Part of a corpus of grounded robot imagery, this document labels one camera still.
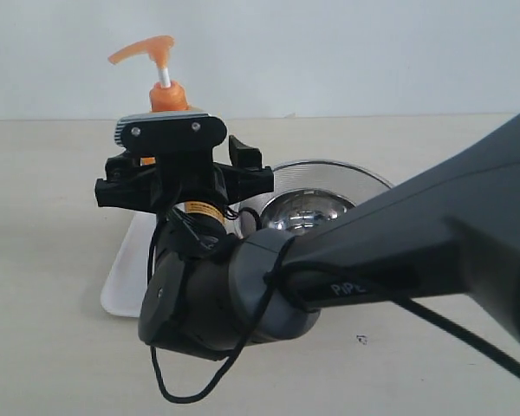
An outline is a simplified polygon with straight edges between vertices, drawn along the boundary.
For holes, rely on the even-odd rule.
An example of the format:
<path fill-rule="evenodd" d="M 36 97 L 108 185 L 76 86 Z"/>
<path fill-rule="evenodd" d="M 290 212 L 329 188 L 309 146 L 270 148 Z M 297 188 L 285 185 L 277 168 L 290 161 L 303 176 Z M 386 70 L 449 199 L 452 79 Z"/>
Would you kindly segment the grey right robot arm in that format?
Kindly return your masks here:
<path fill-rule="evenodd" d="M 520 114 L 441 164 L 302 235 L 247 237 L 181 211 L 227 211 L 272 190 L 255 147 L 196 111 L 118 120 L 122 153 L 95 184 L 101 207 L 153 214 L 138 334 L 148 346 L 219 361 L 245 345 L 295 339 L 322 309 L 467 294 L 520 342 Z M 212 151 L 230 142 L 231 163 Z"/>

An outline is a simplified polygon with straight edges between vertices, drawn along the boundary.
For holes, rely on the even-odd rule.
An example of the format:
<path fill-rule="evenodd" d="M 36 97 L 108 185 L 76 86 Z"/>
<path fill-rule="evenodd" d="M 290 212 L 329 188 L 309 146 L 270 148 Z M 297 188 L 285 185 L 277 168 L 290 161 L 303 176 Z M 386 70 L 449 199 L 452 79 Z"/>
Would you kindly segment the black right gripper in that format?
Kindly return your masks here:
<path fill-rule="evenodd" d="M 263 166 L 259 148 L 230 134 L 228 152 L 229 165 L 202 152 L 163 155 L 152 165 L 141 165 L 139 157 L 124 151 L 107 159 L 106 177 L 96 180 L 97 205 L 160 214 L 179 203 L 198 201 L 224 212 L 274 191 L 273 170 Z"/>

